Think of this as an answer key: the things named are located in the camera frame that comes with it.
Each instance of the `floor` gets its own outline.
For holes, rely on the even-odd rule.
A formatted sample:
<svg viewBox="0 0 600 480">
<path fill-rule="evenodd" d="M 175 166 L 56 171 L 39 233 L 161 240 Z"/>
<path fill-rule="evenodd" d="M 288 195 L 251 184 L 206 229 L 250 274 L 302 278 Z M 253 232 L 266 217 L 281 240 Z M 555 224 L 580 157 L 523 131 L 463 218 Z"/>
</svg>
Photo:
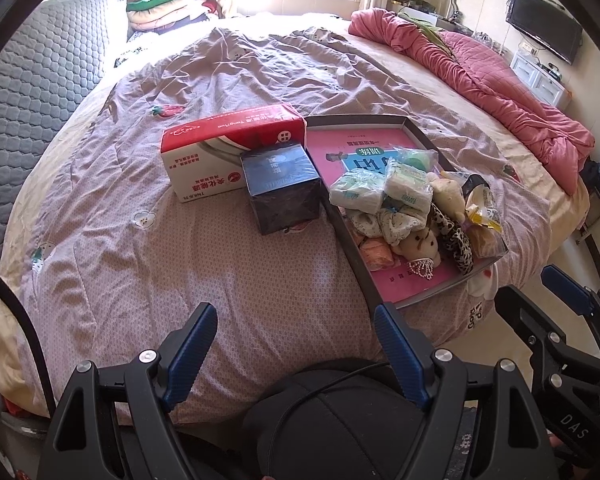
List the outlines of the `floor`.
<svg viewBox="0 0 600 480">
<path fill-rule="evenodd" d="M 600 280 L 584 243 L 576 245 L 568 239 L 551 257 L 549 263 L 560 267 L 581 285 L 600 290 Z M 567 335 L 570 346 L 600 356 L 586 322 L 542 286 L 540 277 L 530 280 L 522 292 L 540 306 Z M 464 361 L 495 364 L 508 357 L 518 364 L 527 383 L 532 377 L 528 359 L 531 350 L 516 336 L 496 312 L 491 312 L 471 333 L 449 342 L 445 347 Z"/>
</svg>

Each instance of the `wall-mounted tv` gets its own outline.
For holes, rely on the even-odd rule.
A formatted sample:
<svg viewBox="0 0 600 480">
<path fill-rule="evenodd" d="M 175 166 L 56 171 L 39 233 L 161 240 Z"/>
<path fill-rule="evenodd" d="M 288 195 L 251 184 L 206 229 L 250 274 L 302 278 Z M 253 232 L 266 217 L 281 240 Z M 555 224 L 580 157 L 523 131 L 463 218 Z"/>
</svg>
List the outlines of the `wall-mounted tv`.
<svg viewBox="0 0 600 480">
<path fill-rule="evenodd" d="M 507 21 L 517 30 L 572 64 L 582 40 L 582 27 L 546 0 L 510 0 Z"/>
</svg>

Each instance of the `gray quilted headboard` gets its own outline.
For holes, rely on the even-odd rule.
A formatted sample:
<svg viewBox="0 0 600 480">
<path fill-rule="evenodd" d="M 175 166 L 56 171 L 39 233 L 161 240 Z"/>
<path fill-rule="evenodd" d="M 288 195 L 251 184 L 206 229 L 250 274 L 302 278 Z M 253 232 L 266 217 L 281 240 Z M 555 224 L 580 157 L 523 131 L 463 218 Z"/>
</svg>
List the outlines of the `gray quilted headboard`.
<svg viewBox="0 0 600 480">
<path fill-rule="evenodd" d="M 126 0 L 43 2 L 0 53 L 0 254 L 24 180 L 125 44 L 125 10 Z"/>
</svg>

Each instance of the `blue gripper pad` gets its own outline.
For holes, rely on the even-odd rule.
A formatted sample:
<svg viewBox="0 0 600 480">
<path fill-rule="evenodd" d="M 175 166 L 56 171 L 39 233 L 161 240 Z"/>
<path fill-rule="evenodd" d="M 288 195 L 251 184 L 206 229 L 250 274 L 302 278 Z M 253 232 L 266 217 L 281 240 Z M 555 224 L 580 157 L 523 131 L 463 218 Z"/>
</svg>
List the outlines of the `blue gripper pad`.
<svg viewBox="0 0 600 480">
<path fill-rule="evenodd" d="M 217 329 L 218 314 L 213 305 L 207 304 L 168 368 L 168 384 L 162 396 L 168 412 L 187 399 Z"/>
<path fill-rule="evenodd" d="M 578 316 L 590 316 L 593 313 L 589 294 L 563 270 L 555 265 L 547 265 L 540 274 L 542 284 L 554 293 Z"/>
<path fill-rule="evenodd" d="M 426 409 L 430 396 L 426 389 L 422 364 L 384 304 L 376 307 L 374 325 L 382 350 L 394 369 L 404 397 L 421 410 Z"/>
</svg>

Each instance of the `dark blue box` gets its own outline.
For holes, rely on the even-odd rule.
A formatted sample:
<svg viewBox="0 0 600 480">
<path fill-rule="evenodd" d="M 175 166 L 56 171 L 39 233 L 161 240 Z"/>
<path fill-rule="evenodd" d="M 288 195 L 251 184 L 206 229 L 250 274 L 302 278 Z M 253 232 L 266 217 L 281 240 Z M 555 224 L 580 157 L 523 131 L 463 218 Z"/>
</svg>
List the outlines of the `dark blue box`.
<svg viewBox="0 0 600 480">
<path fill-rule="evenodd" d="M 300 144 L 259 148 L 240 160 L 261 234 L 318 218 L 320 175 Z"/>
</svg>

